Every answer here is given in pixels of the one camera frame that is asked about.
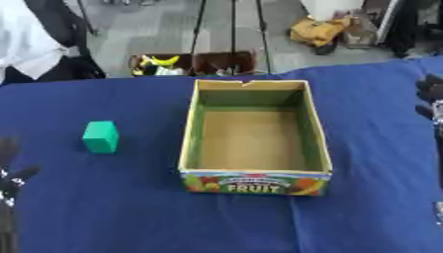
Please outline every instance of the yellow bag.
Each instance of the yellow bag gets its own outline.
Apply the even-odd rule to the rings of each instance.
[[[349,17],[326,22],[305,18],[291,27],[291,40],[323,46],[349,27],[350,21]]]

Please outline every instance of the box wall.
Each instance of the box wall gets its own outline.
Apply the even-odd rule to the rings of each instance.
[[[188,171],[182,178],[187,189],[197,193],[320,196],[330,175]]]

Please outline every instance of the white cloth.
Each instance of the white cloth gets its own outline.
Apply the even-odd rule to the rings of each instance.
[[[38,79],[58,64],[65,51],[24,0],[0,0],[0,83],[8,66]]]

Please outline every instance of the gray floor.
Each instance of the gray floor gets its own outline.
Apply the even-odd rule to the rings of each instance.
[[[101,0],[83,0],[99,37],[90,38],[97,61],[112,77],[130,76],[128,59],[139,53],[189,52],[201,0],[161,0],[149,7],[109,6]],[[78,11],[76,0],[68,0]],[[230,1],[208,0],[197,51],[226,51],[230,47]],[[306,15],[297,0],[263,0],[269,24],[268,40],[273,71],[285,72],[308,66],[378,62],[391,58],[381,49],[351,50],[340,47],[329,56],[313,55],[292,42],[286,30]],[[255,1],[238,0],[237,47],[258,53],[259,70],[265,70],[263,44],[258,30]]]

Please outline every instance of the table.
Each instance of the table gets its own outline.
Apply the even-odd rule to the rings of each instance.
[[[17,202],[21,252],[440,252],[436,150],[414,82],[442,75],[442,62],[255,77],[310,82],[334,165],[323,198],[185,192],[176,164],[191,77],[2,87],[0,135],[23,144],[13,167],[43,166]],[[99,120],[122,134],[115,155],[81,143]]]

